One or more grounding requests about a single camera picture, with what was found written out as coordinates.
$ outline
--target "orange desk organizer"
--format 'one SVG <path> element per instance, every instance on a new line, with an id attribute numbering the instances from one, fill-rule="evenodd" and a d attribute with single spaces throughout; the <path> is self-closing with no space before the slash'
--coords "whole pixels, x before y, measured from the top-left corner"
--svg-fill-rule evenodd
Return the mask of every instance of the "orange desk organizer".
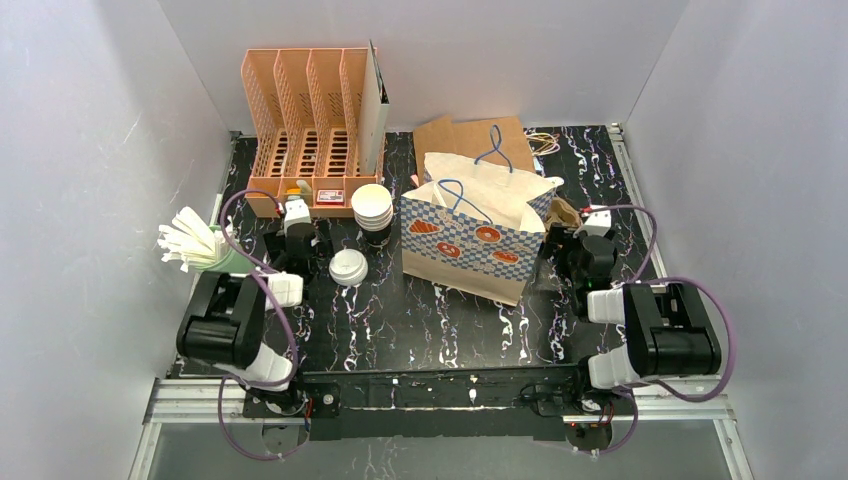
<path id="1" fill-rule="evenodd" d="M 259 145 L 248 188 L 286 191 L 305 180 L 316 217 L 352 217 L 350 197 L 382 180 L 383 149 L 373 175 L 360 175 L 357 122 L 368 48 L 248 50 L 241 76 Z M 379 135 L 385 142 L 381 128 Z M 344 206 L 315 205 L 318 190 L 344 190 Z M 250 194 L 257 217 L 276 217 L 271 199 Z"/>

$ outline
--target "cable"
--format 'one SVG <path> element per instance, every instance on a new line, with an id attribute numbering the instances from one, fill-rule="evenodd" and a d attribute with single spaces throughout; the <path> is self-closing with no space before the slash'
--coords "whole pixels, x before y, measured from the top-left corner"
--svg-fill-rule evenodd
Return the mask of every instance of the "cable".
<path id="1" fill-rule="evenodd" d="M 530 132 L 525 133 L 527 143 L 530 143 L 530 149 L 535 157 L 543 157 L 559 151 L 559 134 L 551 135 L 550 133 Z M 541 143 L 538 148 L 533 148 L 532 143 Z"/>
<path id="2" fill-rule="evenodd" d="M 236 199 L 243 197 L 243 196 L 247 195 L 248 193 L 259 193 L 259 194 L 265 195 L 265 196 L 269 197 L 270 199 L 272 199 L 277 204 L 278 210 L 280 209 L 279 202 L 270 193 L 268 193 L 264 190 L 255 190 L 255 189 L 242 190 L 240 192 L 233 194 L 233 196 L 231 196 L 227 200 L 227 202 L 224 203 L 224 206 L 221 208 L 221 213 L 218 217 L 218 224 L 221 226 L 221 232 L 224 235 L 224 240 L 227 242 L 227 244 L 229 244 L 230 248 L 232 248 L 233 250 L 235 250 L 237 253 L 241 254 L 242 256 L 246 257 L 251 262 L 255 263 L 265 273 L 276 273 L 276 270 L 271 268 L 268 264 L 266 264 L 262 260 L 259 260 L 256 257 L 253 257 L 249 253 L 245 252 L 232 239 L 232 237 L 230 237 L 227 234 L 227 229 L 224 227 L 224 222 L 227 219 L 227 211 L 230 209 L 230 206 L 233 204 L 233 202 Z M 277 301 L 277 298 L 274 296 L 273 292 L 271 292 L 271 290 L 268 288 L 268 284 L 264 280 L 262 280 L 262 277 L 260 277 L 259 274 L 257 274 L 255 270 L 251 270 L 249 272 L 249 275 L 250 275 L 250 278 L 253 279 L 253 281 L 255 281 L 256 284 L 259 286 L 259 289 L 262 290 L 262 293 L 265 294 L 265 297 L 271 302 L 271 305 L 274 307 L 274 312 L 277 314 L 277 318 L 280 320 L 280 325 L 283 327 L 283 332 L 285 332 L 285 334 L 286 334 L 286 340 L 288 341 L 289 349 L 291 350 L 292 369 L 289 372 L 289 374 L 286 375 L 285 378 L 283 378 L 282 380 L 275 381 L 275 382 L 247 382 L 244 379 L 241 379 L 241 378 L 239 378 L 235 375 L 225 375 L 221 379 L 221 385 L 218 388 L 218 424 L 221 427 L 221 432 L 223 432 L 224 438 L 227 440 L 227 443 L 229 443 L 230 446 L 233 447 L 233 449 L 236 450 L 237 452 L 239 452 L 240 454 L 244 455 L 247 458 L 253 459 L 253 460 L 260 460 L 260 461 L 278 460 L 280 458 L 286 458 L 287 456 L 293 454 L 305 443 L 298 445 L 297 447 L 290 450 L 289 452 L 286 452 L 285 454 L 257 455 L 255 453 L 248 452 L 247 450 L 242 448 L 241 445 L 236 443 L 235 439 L 230 434 L 229 429 L 227 429 L 227 425 L 224 423 L 224 410 L 223 410 L 224 409 L 224 406 L 223 406 L 223 404 L 224 404 L 224 386 L 226 385 L 227 380 L 235 380 L 242 385 L 247 385 L 247 386 L 250 386 L 250 387 L 257 387 L 257 388 L 279 387 L 283 384 L 288 383 L 289 381 L 291 381 L 292 378 L 294 378 L 295 373 L 297 373 L 297 367 L 299 365 L 298 356 L 297 356 L 297 343 L 295 342 L 295 339 L 294 339 L 294 332 L 292 331 L 292 328 L 289 325 L 288 318 L 286 318 L 286 314 L 283 312 L 283 308 L 280 306 L 280 303 Z"/>
<path id="3" fill-rule="evenodd" d="M 727 310 L 724 308 L 724 305 L 715 298 L 715 296 L 707 290 L 704 285 L 691 278 L 686 277 L 664 277 L 657 278 L 656 280 L 648 280 L 643 283 L 647 283 L 650 285 L 655 285 L 658 283 L 668 283 L 668 282 L 679 282 L 679 283 L 688 283 L 693 287 L 700 290 L 710 301 L 713 302 L 713 305 L 716 306 L 716 310 L 718 310 L 719 315 L 721 315 L 721 319 L 724 322 L 724 328 L 727 330 L 727 363 L 724 367 L 724 373 L 721 376 L 721 380 L 719 380 L 718 384 L 710 390 L 709 392 L 703 395 L 687 395 L 685 393 L 678 392 L 671 385 L 665 383 L 662 380 L 655 380 L 651 383 L 655 383 L 666 390 L 669 393 L 674 395 L 675 397 L 691 403 L 701 403 L 706 402 L 708 400 L 712 400 L 717 397 L 723 390 L 724 387 L 727 386 L 728 382 L 730 382 L 730 376 L 733 374 L 733 368 L 736 365 L 736 332 L 733 330 L 733 325 L 730 320 L 730 315 L 727 313 Z"/>
<path id="4" fill-rule="evenodd" d="M 250 260 L 251 262 L 253 262 L 256 266 L 261 268 L 263 272 L 265 272 L 265 273 L 276 273 L 277 271 L 274 270 L 273 268 L 271 268 L 270 265 L 263 262 L 262 260 L 259 260 L 258 258 L 254 257 L 253 255 L 245 252 L 244 249 L 242 249 L 241 246 L 239 246 L 233 240 L 233 238 L 230 237 L 230 234 L 227 233 L 227 229 L 224 228 L 224 223 L 227 220 L 227 212 L 230 210 L 230 206 L 237 199 L 244 197 L 248 193 L 259 193 L 259 194 L 265 195 L 266 197 L 270 198 L 271 200 L 274 201 L 274 204 L 277 206 L 277 213 L 282 215 L 282 206 L 280 205 L 279 200 L 277 200 L 277 198 L 274 197 L 274 195 L 266 192 L 265 190 L 257 190 L 257 189 L 248 188 L 248 189 L 242 190 L 240 192 L 234 193 L 233 196 L 231 196 L 229 199 L 227 199 L 227 201 L 224 203 L 224 206 L 221 207 L 221 213 L 218 215 L 218 225 L 221 227 L 221 233 L 224 235 L 224 241 L 227 242 L 227 244 L 230 246 L 230 248 L 232 248 L 237 253 L 241 254 L 243 257 L 245 257 L 248 260 Z"/>
<path id="5" fill-rule="evenodd" d="M 271 301 L 271 305 L 274 307 L 275 312 L 277 313 L 277 318 L 280 319 L 280 324 L 283 326 L 283 331 L 286 333 L 286 339 L 289 342 L 289 348 L 291 349 L 291 362 L 292 369 L 288 375 L 282 380 L 278 380 L 275 382 L 247 382 L 244 379 L 241 379 L 235 375 L 225 375 L 224 378 L 221 379 L 221 385 L 218 387 L 218 424 L 221 427 L 221 432 L 224 434 L 224 438 L 227 440 L 227 443 L 233 447 L 234 450 L 244 455 L 247 458 L 253 460 L 261 460 L 261 461 L 270 461 L 277 460 L 280 458 L 285 458 L 292 453 L 296 452 L 300 445 L 295 447 L 293 450 L 282 454 L 282 455 L 257 455 L 255 453 L 248 452 L 241 445 L 236 443 L 236 440 L 230 434 L 229 429 L 227 429 L 227 425 L 224 423 L 224 385 L 226 385 L 227 380 L 235 380 L 242 385 L 248 385 L 250 387 L 279 387 L 285 383 L 288 383 L 292 378 L 294 378 L 295 373 L 297 373 L 298 366 L 298 357 L 297 357 L 297 344 L 294 340 L 294 332 L 292 332 L 291 326 L 288 323 L 288 319 L 286 318 L 286 314 L 283 313 L 283 308 L 280 306 L 280 303 L 277 301 L 277 298 L 274 297 L 274 294 L 271 293 L 271 290 L 268 288 L 268 285 L 262 280 L 261 277 L 255 272 L 250 272 L 250 278 L 252 278 L 258 285 L 265 296 Z"/>
<path id="6" fill-rule="evenodd" d="M 644 207 L 640 207 L 638 205 L 610 205 L 608 207 L 586 207 L 581 211 L 583 213 L 593 213 L 593 212 L 606 212 L 609 210 L 639 210 L 648 216 L 651 220 L 651 241 L 648 243 L 648 251 L 645 253 L 645 258 L 642 260 L 642 264 L 639 265 L 639 268 L 636 270 L 636 273 L 633 274 L 633 277 L 630 280 L 627 280 L 625 283 L 635 282 L 642 277 L 642 273 L 644 273 L 645 268 L 648 267 L 648 262 L 651 261 L 651 252 L 654 251 L 654 247 L 657 244 L 657 217 L 651 213 L 650 210 Z"/>
<path id="7" fill-rule="evenodd" d="M 631 408 L 633 408 L 633 422 L 630 424 L 630 428 L 627 429 L 627 433 L 624 434 L 624 437 L 618 443 L 616 443 L 615 445 L 613 445 L 613 446 L 611 446 L 611 447 L 609 447 L 605 450 L 599 450 L 599 449 L 578 450 L 576 446 L 568 448 L 568 447 L 563 447 L 561 445 L 548 443 L 548 442 L 534 441 L 534 443 L 538 443 L 538 444 L 544 445 L 546 447 L 558 448 L 560 450 L 565 450 L 567 452 L 572 452 L 572 453 L 574 453 L 574 452 L 585 453 L 586 455 L 591 455 L 593 457 L 595 457 L 597 455 L 607 455 L 607 454 L 610 454 L 610 453 L 620 449 L 621 447 L 624 446 L 625 443 L 630 441 L 630 438 L 633 437 L 633 432 L 636 431 L 636 424 L 639 422 L 639 406 L 636 404 L 636 400 L 633 398 L 633 391 L 632 390 L 630 390 L 628 388 L 623 388 L 623 387 L 616 387 L 612 390 L 612 392 L 614 394 L 618 395 L 619 397 L 626 399 L 628 401 L 628 403 L 630 403 Z"/>
<path id="8" fill-rule="evenodd" d="M 610 414 L 609 414 L 609 417 L 607 417 L 607 421 L 604 422 L 604 425 L 609 425 L 610 423 L 612 423 L 612 417 L 614 417 L 614 416 L 615 416 L 615 404 L 612 403 L 612 400 L 610 400 Z"/>
<path id="9" fill-rule="evenodd" d="M 609 447 L 605 450 L 592 450 L 590 452 L 580 450 L 581 452 L 588 453 L 590 455 L 595 453 L 595 452 L 597 452 L 598 455 L 610 454 L 610 453 L 618 450 L 619 448 L 623 447 L 624 444 L 627 443 L 630 440 L 630 437 L 633 436 L 633 432 L 636 431 L 636 423 L 639 422 L 639 406 L 636 405 L 636 399 L 633 398 L 633 390 L 614 389 L 613 393 L 615 393 L 619 397 L 626 399 L 630 403 L 630 406 L 633 408 L 633 422 L 630 424 L 630 428 L 627 429 L 627 433 L 624 434 L 624 437 L 618 443 L 616 443 L 615 445 L 613 445 L 613 446 L 611 446 L 611 447 Z"/>

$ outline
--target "donut print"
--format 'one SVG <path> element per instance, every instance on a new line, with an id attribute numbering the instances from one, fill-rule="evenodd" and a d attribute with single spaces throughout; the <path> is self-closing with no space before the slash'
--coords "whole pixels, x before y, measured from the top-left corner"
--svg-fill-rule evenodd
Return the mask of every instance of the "donut print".
<path id="1" fill-rule="evenodd" d="M 459 247 L 457 247 L 456 245 L 451 245 L 447 242 L 439 242 L 439 244 L 436 245 L 436 249 L 442 255 L 448 256 L 450 258 L 458 258 L 460 254 Z"/>
<path id="2" fill-rule="evenodd" d="M 495 243 L 501 239 L 501 232 L 493 227 L 480 227 L 475 234 L 477 238 L 487 243 Z"/>
<path id="3" fill-rule="evenodd" d="M 492 254 L 495 257 L 495 260 L 501 261 L 503 263 L 517 263 L 518 255 L 509 252 L 495 252 Z"/>
<path id="4" fill-rule="evenodd" d="M 441 229 L 438 226 L 421 220 L 416 220 L 413 222 L 412 226 L 409 227 L 409 231 L 411 233 L 436 233 L 439 230 Z"/>

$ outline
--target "white cup lid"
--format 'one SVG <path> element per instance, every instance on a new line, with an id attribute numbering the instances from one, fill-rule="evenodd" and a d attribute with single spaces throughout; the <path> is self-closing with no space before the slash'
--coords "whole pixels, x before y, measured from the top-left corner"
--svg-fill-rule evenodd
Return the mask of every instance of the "white cup lid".
<path id="1" fill-rule="evenodd" d="M 368 273 L 368 261 L 358 250 L 346 248 L 330 260 L 330 276 L 339 285 L 350 287 L 361 283 Z"/>

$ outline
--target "yellow wire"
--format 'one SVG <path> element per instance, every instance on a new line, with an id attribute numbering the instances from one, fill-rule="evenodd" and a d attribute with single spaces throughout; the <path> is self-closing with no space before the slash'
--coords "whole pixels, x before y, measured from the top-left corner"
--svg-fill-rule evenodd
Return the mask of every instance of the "yellow wire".
<path id="1" fill-rule="evenodd" d="M 550 133 L 532 132 L 526 133 L 527 141 L 530 143 L 530 149 L 533 155 L 541 157 L 550 155 L 559 151 L 559 134 L 551 135 Z M 540 143 L 538 148 L 533 148 L 533 143 Z"/>

